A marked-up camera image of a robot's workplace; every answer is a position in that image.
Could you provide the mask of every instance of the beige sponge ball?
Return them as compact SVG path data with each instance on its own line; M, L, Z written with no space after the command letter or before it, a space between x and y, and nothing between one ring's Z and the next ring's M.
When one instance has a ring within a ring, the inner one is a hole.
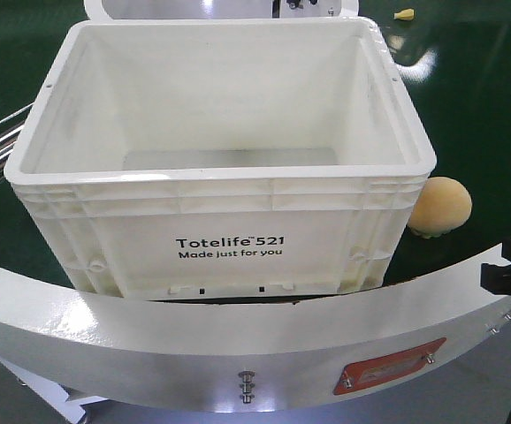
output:
M407 226L425 239L438 237L468 221L471 198L455 179L429 178L416 201Z

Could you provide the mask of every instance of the plastic crate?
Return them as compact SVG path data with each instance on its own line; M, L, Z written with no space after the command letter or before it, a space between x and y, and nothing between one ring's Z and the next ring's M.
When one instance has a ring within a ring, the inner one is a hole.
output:
M381 285L435 155L368 19L83 22L5 176L77 289Z

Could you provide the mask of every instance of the bolt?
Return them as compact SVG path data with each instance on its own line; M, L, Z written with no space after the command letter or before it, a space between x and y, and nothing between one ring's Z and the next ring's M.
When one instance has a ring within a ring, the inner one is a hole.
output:
M242 384L240 384L240 387L241 387L241 392L244 394L244 395L247 395L249 393L252 392L252 389L255 387L256 385L253 384L252 382L243 382Z
M255 398L255 396L249 393L240 395L240 399L244 403L244 405L251 404L253 398Z
M242 371L238 374L238 377L241 378L242 382L252 382L252 378L256 375L253 371Z
M354 387L354 379L352 377L345 378L342 380L344 389L352 389Z

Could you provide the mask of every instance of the metal rivet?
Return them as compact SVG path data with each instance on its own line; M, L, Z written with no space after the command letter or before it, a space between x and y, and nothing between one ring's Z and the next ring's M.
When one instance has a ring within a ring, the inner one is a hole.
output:
M354 387L354 379L352 377L345 378L342 380L344 389L352 389Z

